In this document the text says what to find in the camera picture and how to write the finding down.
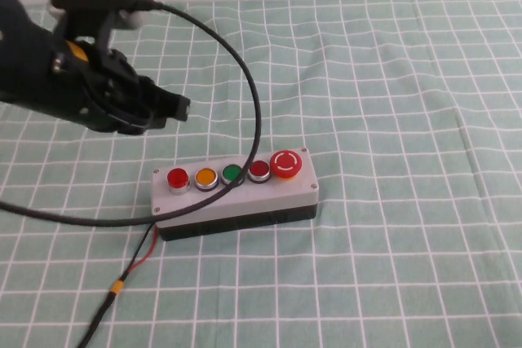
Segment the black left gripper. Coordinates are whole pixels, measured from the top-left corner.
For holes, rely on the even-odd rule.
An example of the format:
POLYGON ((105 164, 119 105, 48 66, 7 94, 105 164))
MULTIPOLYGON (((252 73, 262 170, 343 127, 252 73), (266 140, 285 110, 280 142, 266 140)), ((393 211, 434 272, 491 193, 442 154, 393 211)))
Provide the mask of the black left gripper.
POLYGON ((60 76, 80 95, 73 122, 96 132, 137 135, 163 130, 168 119, 188 119, 191 99, 138 76, 122 53, 111 55, 84 41, 67 44, 60 76))

